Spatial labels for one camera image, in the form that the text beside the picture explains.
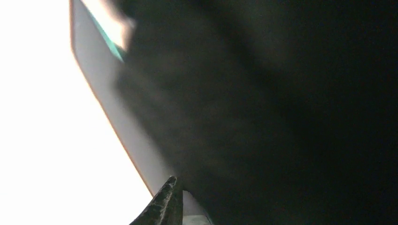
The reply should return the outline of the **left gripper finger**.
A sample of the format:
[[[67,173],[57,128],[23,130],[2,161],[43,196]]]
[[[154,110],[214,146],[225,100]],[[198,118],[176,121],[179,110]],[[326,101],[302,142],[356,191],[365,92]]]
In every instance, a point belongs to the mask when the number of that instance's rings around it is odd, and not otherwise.
[[[130,225],[182,225],[183,186],[171,176]]]

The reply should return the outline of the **phone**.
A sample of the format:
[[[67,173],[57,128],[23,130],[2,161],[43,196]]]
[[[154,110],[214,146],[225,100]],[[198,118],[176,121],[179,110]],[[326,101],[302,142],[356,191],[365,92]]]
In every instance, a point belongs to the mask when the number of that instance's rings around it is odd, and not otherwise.
[[[395,0],[70,2],[75,58],[151,194],[215,225],[398,222]]]

